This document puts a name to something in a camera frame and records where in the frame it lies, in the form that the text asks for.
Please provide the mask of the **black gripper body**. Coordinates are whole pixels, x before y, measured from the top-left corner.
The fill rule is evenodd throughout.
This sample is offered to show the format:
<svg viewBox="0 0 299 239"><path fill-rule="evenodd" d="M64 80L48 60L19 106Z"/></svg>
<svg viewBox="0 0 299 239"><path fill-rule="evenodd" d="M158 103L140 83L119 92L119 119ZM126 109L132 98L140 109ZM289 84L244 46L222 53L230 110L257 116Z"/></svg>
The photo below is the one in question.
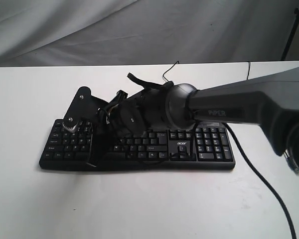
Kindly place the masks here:
<svg viewBox="0 0 299 239"><path fill-rule="evenodd" d="M120 104L127 99L128 93L119 90L109 102L97 98L97 135L125 137L130 132L123 124L120 115Z"/></svg>

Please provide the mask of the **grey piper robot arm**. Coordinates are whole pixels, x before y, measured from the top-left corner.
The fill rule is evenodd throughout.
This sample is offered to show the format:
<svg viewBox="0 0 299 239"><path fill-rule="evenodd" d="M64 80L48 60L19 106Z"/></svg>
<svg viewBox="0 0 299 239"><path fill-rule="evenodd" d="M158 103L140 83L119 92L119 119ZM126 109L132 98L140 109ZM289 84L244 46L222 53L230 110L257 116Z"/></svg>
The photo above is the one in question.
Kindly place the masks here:
<svg viewBox="0 0 299 239"><path fill-rule="evenodd" d="M255 124L299 173L299 67L203 90L128 78L143 89L95 111L94 132L106 143L147 129L191 129L202 121Z"/></svg>

